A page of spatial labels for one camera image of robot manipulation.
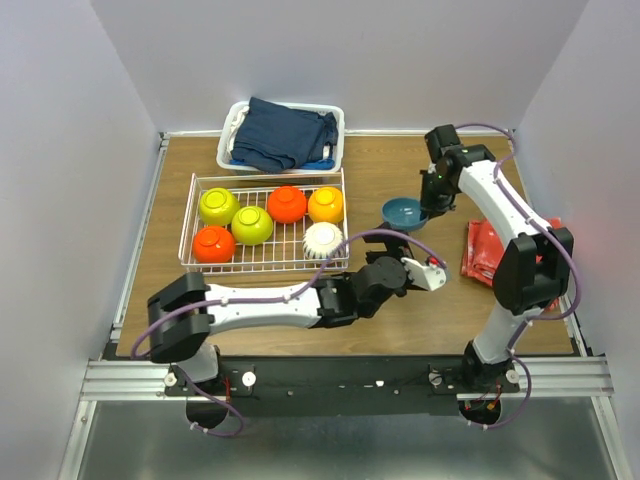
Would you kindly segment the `blue bowl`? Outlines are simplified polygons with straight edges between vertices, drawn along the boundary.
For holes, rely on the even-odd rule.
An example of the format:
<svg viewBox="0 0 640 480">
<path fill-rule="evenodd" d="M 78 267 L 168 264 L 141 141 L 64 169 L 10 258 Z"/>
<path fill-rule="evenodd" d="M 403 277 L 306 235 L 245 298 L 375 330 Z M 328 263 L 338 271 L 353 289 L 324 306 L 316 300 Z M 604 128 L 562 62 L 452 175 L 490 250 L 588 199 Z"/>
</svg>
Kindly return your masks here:
<svg viewBox="0 0 640 480">
<path fill-rule="evenodd" d="M 420 202 L 410 197 L 395 197 L 381 208 L 383 221 L 395 230 L 412 232 L 420 230 L 427 223 Z"/>
</svg>

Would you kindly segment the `lime green bowl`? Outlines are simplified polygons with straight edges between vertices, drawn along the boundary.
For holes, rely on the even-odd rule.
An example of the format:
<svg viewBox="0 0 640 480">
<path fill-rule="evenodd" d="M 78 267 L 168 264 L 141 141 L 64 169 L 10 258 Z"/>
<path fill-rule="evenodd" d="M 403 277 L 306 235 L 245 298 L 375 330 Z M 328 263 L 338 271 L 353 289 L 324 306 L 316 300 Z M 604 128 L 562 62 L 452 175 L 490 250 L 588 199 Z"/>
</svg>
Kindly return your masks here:
<svg viewBox="0 0 640 480">
<path fill-rule="evenodd" d="M 268 212 L 261 207 L 242 207 L 232 219 L 231 232 L 238 243 L 256 246 L 271 237 L 273 220 Z"/>
</svg>

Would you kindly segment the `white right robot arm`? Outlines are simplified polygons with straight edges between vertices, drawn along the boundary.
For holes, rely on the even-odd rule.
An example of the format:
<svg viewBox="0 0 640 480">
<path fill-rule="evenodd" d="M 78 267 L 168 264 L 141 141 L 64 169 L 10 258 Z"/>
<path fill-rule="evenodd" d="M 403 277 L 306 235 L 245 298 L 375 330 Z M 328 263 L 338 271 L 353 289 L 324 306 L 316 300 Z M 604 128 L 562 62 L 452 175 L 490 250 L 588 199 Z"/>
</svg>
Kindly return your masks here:
<svg viewBox="0 0 640 480">
<path fill-rule="evenodd" d="M 492 280 L 496 304 L 484 329 L 465 348 L 460 379 L 480 392 L 506 373 L 512 353 L 529 322 L 563 296 L 575 264 L 573 235 L 540 217 L 501 173 L 483 144 L 464 144 L 453 125 L 425 135 L 431 159 L 422 171 L 420 208 L 431 220 L 467 195 L 496 232 L 504 253 Z"/>
</svg>

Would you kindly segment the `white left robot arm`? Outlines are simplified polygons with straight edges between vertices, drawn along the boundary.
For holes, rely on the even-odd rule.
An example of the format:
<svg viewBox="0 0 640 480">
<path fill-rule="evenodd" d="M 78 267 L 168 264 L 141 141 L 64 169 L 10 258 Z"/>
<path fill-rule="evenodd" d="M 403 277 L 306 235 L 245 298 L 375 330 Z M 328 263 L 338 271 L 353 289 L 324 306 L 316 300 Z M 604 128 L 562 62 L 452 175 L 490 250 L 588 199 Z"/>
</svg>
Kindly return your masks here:
<svg viewBox="0 0 640 480">
<path fill-rule="evenodd" d="M 147 329 L 135 340 L 134 358 L 175 364 L 201 395 L 214 393 L 222 380 L 217 351 L 206 340 L 228 331 L 286 326 L 302 329 L 338 328 L 373 317 L 392 296 L 410 290 L 435 291 L 449 272 L 429 247 L 408 234 L 375 228 L 342 241 L 333 255 L 356 240 L 382 243 L 356 272 L 327 275 L 323 261 L 310 280 L 285 287 L 230 288 L 187 273 L 147 302 Z"/>
</svg>

